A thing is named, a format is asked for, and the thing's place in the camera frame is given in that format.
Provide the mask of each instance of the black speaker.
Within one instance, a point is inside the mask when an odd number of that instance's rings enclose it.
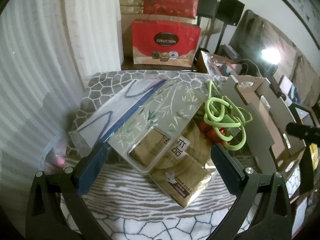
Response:
[[[220,0],[215,17],[228,25],[237,26],[244,4],[238,0]]]
[[[199,0],[197,16],[205,18],[214,18],[217,8],[217,0]]]

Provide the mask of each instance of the bright light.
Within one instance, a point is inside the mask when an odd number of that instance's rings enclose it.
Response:
[[[279,51],[274,48],[263,49],[262,56],[266,61],[270,62],[271,64],[275,64],[275,65],[277,65],[281,59]]]

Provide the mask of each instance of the metal screw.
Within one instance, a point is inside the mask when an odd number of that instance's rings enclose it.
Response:
[[[69,173],[73,172],[73,168],[72,168],[72,167],[66,167],[66,168],[64,169],[64,172],[65,172],[66,174],[69,174]]]
[[[281,174],[279,171],[276,172],[276,176],[277,176],[278,178],[282,178],[282,174]]]
[[[245,168],[245,172],[248,174],[252,174],[254,172],[254,170],[253,170],[253,168],[248,167],[248,168]]]
[[[43,174],[43,171],[37,171],[37,173],[36,173],[36,177],[37,177],[37,178],[39,178],[39,177],[41,177],[41,176],[42,176],[42,174]]]

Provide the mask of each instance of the lime green cord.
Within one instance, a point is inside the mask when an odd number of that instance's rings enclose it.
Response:
[[[212,88],[218,97],[211,97]],[[232,151],[241,149],[247,139],[244,127],[252,122],[252,115],[245,109],[236,107],[228,97],[221,96],[212,81],[208,83],[208,90],[208,99],[204,105],[204,122],[213,127],[217,136],[224,141],[224,147],[226,149]],[[249,120],[245,120],[244,114],[249,117]],[[240,128],[242,134],[241,142],[237,145],[229,145],[228,142],[233,139],[233,136],[229,131],[227,131],[226,135],[222,135],[218,127]]]

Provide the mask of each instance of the white curtain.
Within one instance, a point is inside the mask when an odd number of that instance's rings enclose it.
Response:
[[[89,77],[120,70],[118,0],[10,0],[0,15],[0,204],[24,234],[46,145],[73,121]]]
[[[123,62],[119,0],[65,0],[76,63],[86,85],[92,75]]]

